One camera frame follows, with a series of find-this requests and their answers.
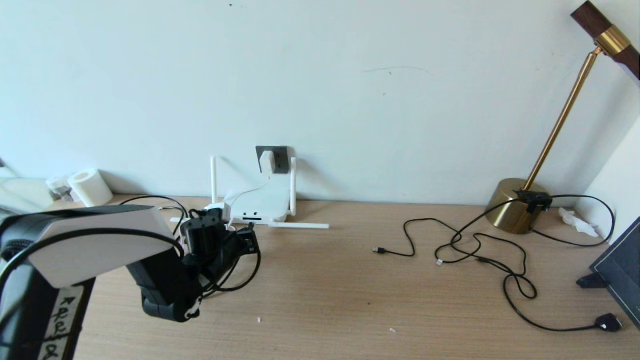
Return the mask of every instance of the black cable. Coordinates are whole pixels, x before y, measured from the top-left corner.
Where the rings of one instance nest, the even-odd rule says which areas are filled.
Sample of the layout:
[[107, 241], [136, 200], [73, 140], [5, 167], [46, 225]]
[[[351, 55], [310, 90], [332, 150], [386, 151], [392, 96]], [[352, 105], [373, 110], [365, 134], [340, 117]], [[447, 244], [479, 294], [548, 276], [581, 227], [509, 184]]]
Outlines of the black cable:
[[262, 253], [260, 251], [258, 251], [256, 253], [256, 255], [258, 255], [258, 258], [257, 258], [257, 260], [255, 262], [255, 268], [253, 269], [253, 273], [251, 274], [249, 279], [247, 279], [247, 281], [245, 281], [241, 285], [235, 286], [233, 288], [220, 288], [220, 287], [216, 286], [215, 290], [216, 291], [220, 291], [220, 292], [231, 292], [231, 291], [240, 290], [240, 289], [244, 288], [245, 286], [249, 285], [249, 282], [251, 282], [253, 280], [255, 275], [258, 273], [258, 270], [260, 270], [260, 262], [262, 261]]
[[51, 236], [50, 238], [38, 241], [32, 244], [30, 247], [24, 249], [19, 252], [16, 256], [14, 256], [7, 264], [5, 265], [2, 273], [0, 274], [0, 299], [2, 298], [2, 293], [4, 291], [4, 286], [6, 285], [7, 280], [11, 273], [18, 269], [20, 265], [27, 260], [28, 257], [33, 255], [34, 253], [42, 250], [48, 246], [51, 246], [55, 243], [59, 243], [61, 241], [69, 240], [72, 238], [79, 238], [81, 236], [91, 236], [91, 235], [131, 235], [131, 236], [141, 236], [145, 238], [153, 238], [165, 243], [169, 243], [173, 245], [178, 250], [180, 254], [180, 258], [184, 257], [184, 249], [180, 246], [180, 243], [175, 241], [174, 239], [167, 238], [160, 234], [152, 233], [150, 231], [142, 231], [142, 230], [134, 230], [134, 229], [118, 229], [118, 228], [96, 228], [96, 229], [85, 229], [85, 230], [76, 230], [69, 231], [67, 233], [58, 234], [55, 236]]
[[[614, 216], [613, 210], [612, 210], [612, 209], [611, 209], [611, 208], [610, 208], [610, 207], [609, 207], [605, 202], [603, 202], [603, 201], [602, 201], [602, 200], [600, 200], [600, 199], [597, 199], [596, 197], [592, 197], [592, 196], [588, 196], [588, 195], [556, 195], [556, 196], [553, 196], [552, 198], [563, 198], [563, 197], [579, 197], [579, 198], [595, 199], [595, 200], [599, 201], [601, 204], [603, 204], [603, 205], [607, 208], [607, 210], [609, 211], [609, 214], [611, 215], [611, 230], [609, 231], [609, 235], [608, 235], [608, 236], [607, 236], [603, 241], [601, 241], [601, 242], [599, 242], [599, 243], [591, 244], [591, 245], [583, 245], [583, 244], [572, 243], [572, 242], [569, 242], [569, 241], [564, 241], [564, 240], [560, 240], [560, 239], [557, 239], [557, 238], [553, 238], [553, 237], [551, 237], [551, 236], [549, 236], [549, 235], [546, 235], [546, 234], [543, 234], [543, 233], [541, 233], [541, 232], [539, 232], [539, 231], [537, 231], [537, 230], [535, 230], [535, 229], [531, 229], [531, 231], [532, 231], [532, 232], [534, 232], [534, 233], [536, 233], [536, 234], [539, 234], [539, 235], [541, 235], [541, 236], [544, 236], [544, 237], [546, 237], [546, 238], [549, 238], [549, 239], [551, 239], [551, 240], [560, 241], [560, 242], [562, 242], [562, 243], [567, 243], [567, 244], [570, 244], [570, 245], [576, 245], [576, 246], [581, 246], [581, 247], [594, 247], [594, 246], [598, 246], [598, 245], [601, 245], [601, 244], [603, 244], [603, 243], [605, 243], [605, 242], [609, 241], [609, 239], [611, 239], [611, 236], [613, 235], [613, 231], [614, 231], [614, 228], [615, 228], [615, 223], [616, 223], [616, 221], [615, 221], [615, 216]], [[547, 330], [547, 331], [554, 331], [554, 332], [572, 332], [572, 331], [583, 331], [583, 330], [590, 330], [590, 329], [598, 329], [598, 328], [601, 328], [601, 327], [602, 327], [602, 324], [600, 324], [600, 319], [601, 319], [601, 318], [603, 318], [603, 317], [606, 317], [606, 316], [601, 316], [601, 318], [598, 318], [598, 319], [596, 320], [596, 324], [594, 324], [594, 325], [585, 326], [585, 327], [574, 327], [574, 328], [569, 328], [569, 329], [554, 329], [554, 328], [546, 327], [546, 326], [543, 326], [543, 325], [540, 325], [540, 324], [538, 324], [538, 323], [533, 322], [533, 321], [532, 321], [532, 320], [530, 320], [528, 317], [526, 317], [526, 316], [525, 316], [525, 315], [524, 315], [524, 314], [523, 314], [523, 313], [522, 313], [522, 312], [521, 312], [521, 311], [520, 311], [520, 310], [515, 306], [515, 304], [514, 304], [514, 303], [513, 303], [513, 301], [511, 300], [511, 296], [509, 295], [509, 292], [508, 292], [508, 290], [507, 290], [507, 283], [508, 283], [508, 281], [509, 281], [509, 279], [510, 279], [510, 278], [514, 278], [514, 279], [515, 279], [515, 281], [516, 281], [516, 283], [517, 283], [517, 285], [518, 285], [518, 290], [519, 290], [520, 294], [521, 294], [521, 295], [523, 295], [525, 298], [532, 300], [532, 299], [535, 299], [536, 297], [538, 297], [538, 290], [537, 290], [537, 288], [535, 287], [535, 285], [533, 284], [533, 282], [532, 282], [531, 280], [529, 280], [529, 279], [525, 276], [525, 275], [526, 275], [526, 273], [527, 273], [527, 252], [525, 251], [525, 249], [524, 249], [523, 247], [521, 247], [521, 246], [520, 246], [520, 245], [518, 245], [517, 243], [515, 243], [515, 242], [513, 242], [513, 241], [510, 241], [510, 240], [506, 240], [506, 239], [498, 238], [498, 237], [495, 237], [495, 236], [491, 236], [491, 235], [488, 235], [488, 234], [475, 233], [475, 234], [473, 235], [473, 237], [474, 237], [475, 241], [476, 241], [476, 242], [477, 242], [477, 244], [478, 244], [478, 245], [477, 245], [477, 248], [476, 248], [475, 250], [473, 250], [472, 252], [467, 252], [467, 251], [461, 250], [461, 249], [459, 249], [458, 247], [456, 247], [456, 244], [457, 244], [458, 242], [460, 242], [460, 241], [462, 240], [462, 238], [463, 238], [463, 237], [462, 237], [462, 232], [463, 232], [464, 230], [466, 230], [467, 228], [469, 228], [471, 225], [473, 225], [473, 224], [474, 224], [474, 223], [476, 223], [478, 220], [480, 220], [481, 218], [485, 217], [487, 214], [491, 213], [492, 211], [495, 211], [496, 209], [501, 208], [501, 207], [505, 206], [506, 204], [509, 204], [509, 203], [511, 203], [511, 202], [518, 201], [518, 200], [519, 200], [519, 199], [509, 200], [509, 201], [503, 202], [503, 203], [501, 203], [501, 204], [498, 204], [498, 205], [496, 205], [496, 206], [494, 206], [494, 207], [492, 207], [492, 208], [490, 208], [490, 209], [486, 210], [484, 213], [482, 213], [481, 215], [479, 215], [479, 216], [478, 216], [478, 217], [476, 217], [475, 219], [471, 220], [467, 225], [463, 226], [460, 230], [455, 230], [453, 227], [451, 227], [451, 226], [449, 226], [449, 225], [445, 224], [444, 222], [442, 222], [442, 221], [440, 221], [440, 220], [438, 220], [438, 219], [435, 219], [435, 218], [417, 218], [417, 219], [412, 219], [412, 220], [406, 221], [406, 222], [404, 223], [404, 225], [403, 225], [403, 229], [404, 229], [404, 233], [405, 233], [405, 235], [406, 235], [407, 239], [409, 240], [409, 242], [410, 242], [410, 244], [411, 244], [411, 247], [412, 247], [412, 253], [411, 253], [411, 254], [399, 254], [399, 253], [396, 253], [396, 252], [388, 251], [388, 250], [383, 249], [383, 248], [377, 248], [377, 249], [381, 249], [381, 251], [380, 251], [380, 250], [378, 250], [377, 252], [379, 252], [379, 253], [381, 253], [381, 254], [384, 254], [384, 253], [388, 252], [388, 253], [395, 254], [395, 255], [406, 256], [406, 257], [412, 257], [412, 256], [414, 256], [414, 255], [415, 255], [415, 245], [413, 244], [413, 240], [412, 240], [411, 236], [409, 235], [409, 233], [408, 233], [408, 231], [407, 231], [406, 226], [407, 226], [408, 224], [412, 223], [412, 222], [417, 222], [417, 221], [427, 221], [427, 220], [432, 220], [432, 221], [438, 222], [439, 224], [446, 226], [446, 227], [447, 227], [447, 228], [449, 228], [450, 230], [455, 231], [455, 234], [452, 236], [452, 238], [451, 238], [451, 240], [450, 240], [450, 242], [449, 242], [449, 243], [446, 243], [446, 244], [444, 244], [444, 245], [439, 246], [439, 247], [434, 251], [434, 256], [436, 257], [436, 259], [438, 260], [438, 262], [439, 262], [439, 263], [441, 263], [441, 264], [442, 264], [442, 263], [453, 264], [453, 263], [459, 263], [460, 261], [464, 261], [464, 260], [466, 260], [466, 259], [468, 259], [468, 258], [476, 258], [476, 260], [478, 260], [479, 262], [489, 264], [489, 265], [494, 266], [495, 268], [499, 269], [500, 271], [506, 272], [506, 273], [507, 273], [507, 276], [505, 276], [504, 280], [502, 281], [502, 291], [503, 291], [503, 293], [504, 293], [504, 296], [507, 298], [507, 301], [509, 302], [509, 305], [510, 305], [510, 306], [511, 306], [511, 308], [516, 312], [516, 314], [517, 314], [520, 318], [522, 318], [523, 320], [525, 320], [527, 323], [529, 323], [529, 324], [531, 324], [531, 325], [533, 325], [533, 326], [535, 326], [535, 327], [538, 327], [538, 328], [540, 328], [540, 329]], [[516, 246], [516, 247], [520, 250], [520, 252], [522, 253], [522, 255], [523, 255], [523, 258], [522, 258], [522, 272], [521, 272], [521, 273], [516, 273], [516, 272], [515, 272], [515, 271], [513, 271], [510, 267], [508, 267], [508, 266], [507, 266], [507, 265], [505, 265], [504, 263], [501, 263], [500, 261], [497, 261], [497, 260], [494, 260], [494, 259], [490, 259], [490, 258], [484, 258], [484, 257], [482, 257], [482, 256], [478, 256], [478, 255], [476, 255], [476, 254], [478, 253], [478, 251], [480, 251], [480, 248], [482, 247], [482, 241], [479, 239], [479, 236], [484, 236], [484, 237], [487, 237], [487, 238], [490, 238], [490, 239], [493, 239], [493, 240], [503, 241], [503, 242], [506, 242], [506, 243], [511, 244], [511, 245], [513, 245], [513, 246]], [[443, 259], [441, 259], [441, 258], [438, 256], [438, 253], [440, 252], [440, 250], [444, 249], [445, 247], [451, 247], [453, 250], [455, 250], [455, 251], [457, 251], [457, 252], [460, 252], [460, 253], [464, 254], [464, 256], [463, 256], [462, 258], [455, 259], [455, 260], [443, 260]], [[532, 291], [532, 294], [528, 294], [528, 293], [523, 289], [522, 284], [521, 284], [521, 282], [520, 282], [520, 281], [524, 281], [524, 282], [526, 282], [526, 283], [527, 283], [527, 285], [529, 286], [529, 288], [530, 288], [530, 289], [531, 289], [531, 291]]]
[[196, 210], [196, 209], [189, 210], [189, 216], [191, 218], [196, 218], [196, 216], [194, 216], [194, 214], [198, 215], [197, 217], [201, 218], [201, 217], [205, 216], [207, 214], [207, 212], [206, 211]]
[[[231, 274], [233, 274], [236, 266], [238, 265], [238, 262], [240, 262], [240, 259], [236, 260], [234, 266], [231, 266], [231, 269], [229, 269], [229, 271], [227, 272], [227, 276], [225, 276], [225, 278], [218, 284], [219, 288], [222, 287], [227, 282], [227, 280], [229, 280], [229, 277], [231, 277]], [[216, 291], [217, 289], [215, 288], [215, 286], [213, 284], [210, 284], [205, 290], [205, 293], [202, 295], [202, 298], [206, 299], [207, 297], [210, 297], [211, 295], [216, 293]]]
[[598, 246], [598, 245], [602, 245], [603, 243], [609, 241], [611, 239], [611, 236], [613, 236], [613, 230], [616, 227], [616, 215], [613, 213], [613, 210], [609, 207], [609, 205], [607, 205], [604, 201], [598, 199], [597, 197], [593, 197], [593, 196], [589, 196], [589, 195], [556, 195], [556, 196], [551, 196], [552, 198], [560, 198], [560, 197], [580, 197], [580, 198], [585, 198], [585, 199], [594, 199], [599, 201], [602, 205], [604, 205], [607, 210], [609, 210], [609, 214], [611, 216], [611, 230], [609, 231], [609, 235], [607, 235], [607, 237], [602, 240], [599, 243], [595, 243], [595, 244], [578, 244], [578, 243], [572, 243], [570, 241], [565, 241], [565, 240], [560, 240], [557, 238], [554, 238], [553, 236], [549, 236], [547, 234], [543, 234], [535, 229], [531, 229], [532, 232], [543, 236], [547, 239], [551, 239], [554, 241], [559, 241], [561, 243], [565, 243], [565, 244], [569, 244], [569, 245], [574, 245], [574, 246], [580, 246], [580, 247], [594, 247], [594, 246]]
[[125, 200], [125, 201], [121, 202], [119, 205], [124, 205], [124, 204], [127, 204], [129, 202], [132, 202], [132, 201], [135, 201], [135, 200], [140, 200], [140, 199], [164, 199], [164, 200], [169, 200], [169, 201], [173, 201], [174, 203], [176, 203], [180, 207], [180, 210], [182, 211], [182, 214], [180, 216], [180, 221], [178, 221], [178, 224], [173, 229], [173, 235], [176, 235], [178, 233], [178, 229], [180, 229], [180, 225], [182, 225], [182, 221], [184, 220], [184, 218], [188, 214], [187, 209], [178, 200], [175, 200], [175, 199], [172, 199], [172, 198], [166, 197], [166, 196], [160, 196], [160, 195], [145, 195], [145, 196], [138, 196], [138, 197], [134, 197], [134, 198], [129, 199], [129, 200]]

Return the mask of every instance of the wooden desk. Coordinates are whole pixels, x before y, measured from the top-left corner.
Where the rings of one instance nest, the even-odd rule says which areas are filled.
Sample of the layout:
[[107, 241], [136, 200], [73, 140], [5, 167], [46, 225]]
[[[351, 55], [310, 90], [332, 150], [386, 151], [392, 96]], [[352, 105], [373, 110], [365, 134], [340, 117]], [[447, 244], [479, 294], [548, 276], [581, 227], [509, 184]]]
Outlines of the wooden desk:
[[[179, 200], [188, 209], [208, 204], [207, 199]], [[461, 227], [482, 210], [299, 202], [296, 221], [328, 222], [332, 228], [257, 226], [263, 257], [254, 281], [241, 291], [205, 300], [200, 318], [187, 323], [147, 316], [126, 269], [98, 277], [76, 359], [640, 359], [639, 332], [607, 291], [575, 284], [590, 274], [589, 265], [605, 246], [583, 249], [535, 234], [510, 235], [485, 220], [470, 230], [525, 247], [527, 274], [540, 295], [530, 301], [517, 293], [515, 284], [510, 288], [534, 321], [576, 327], [614, 313], [625, 321], [617, 333], [554, 333], [525, 323], [502, 294], [504, 273], [471, 260], [436, 265], [433, 251], [452, 234], [435, 223], [410, 226], [417, 246], [414, 258], [371, 251], [378, 246], [409, 251], [402, 224], [410, 218], [437, 217]], [[564, 225], [555, 211], [543, 214], [538, 228], [593, 241]], [[481, 254], [520, 268], [513, 246], [487, 240]], [[244, 281], [254, 264], [251, 257], [243, 259], [228, 285]]]

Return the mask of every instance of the black plug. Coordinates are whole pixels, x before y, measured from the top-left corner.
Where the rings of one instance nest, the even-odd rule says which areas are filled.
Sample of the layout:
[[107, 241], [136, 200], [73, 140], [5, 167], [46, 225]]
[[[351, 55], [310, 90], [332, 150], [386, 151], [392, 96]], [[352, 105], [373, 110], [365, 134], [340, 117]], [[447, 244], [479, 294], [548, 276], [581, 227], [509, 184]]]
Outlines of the black plug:
[[518, 199], [527, 204], [527, 212], [533, 214], [538, 206], [542, 207], [542, 211], [548, 211], [553, 203], [551, 195], [545, 192], [529, 192], [517, 191]]
[[616, 332], [622, 329], [622, 323], [615, 315], [609, 313], [606, 315], [602, 315], [601, 317], [596, 319], [597, 327], [599, 327], [602, 331], [608, 332]]

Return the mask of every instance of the white power adapter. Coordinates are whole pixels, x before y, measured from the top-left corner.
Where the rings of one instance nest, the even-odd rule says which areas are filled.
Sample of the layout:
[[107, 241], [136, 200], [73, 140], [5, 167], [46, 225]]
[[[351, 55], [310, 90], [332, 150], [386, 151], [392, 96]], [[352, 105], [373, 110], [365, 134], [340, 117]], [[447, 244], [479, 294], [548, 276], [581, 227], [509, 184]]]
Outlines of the white power adapter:
[[260, 156], [260, 169], [266, 177], [271, 177], [276, 170], [276, 157], [273, 151], [267, 150]]

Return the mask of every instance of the tissue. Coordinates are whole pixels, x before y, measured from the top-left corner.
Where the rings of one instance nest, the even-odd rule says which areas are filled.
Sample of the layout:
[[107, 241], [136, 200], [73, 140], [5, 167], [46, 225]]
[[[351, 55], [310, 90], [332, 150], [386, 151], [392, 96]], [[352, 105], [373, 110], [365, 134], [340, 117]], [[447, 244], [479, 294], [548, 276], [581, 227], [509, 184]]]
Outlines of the tissue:
[[585, 233], [587, 235], [593, 236], [594, 238], [598, 237], [598, 233], [596, 233], [592, 225], [589, 225], [586, 222], [575, 217], [575, 211], [568, 211], [560, 208], [560, 216], [562, 217], [562, 221], [564, 221], [565, 224], [575, 227], [575, 229], [578, 230], [579, 233]]

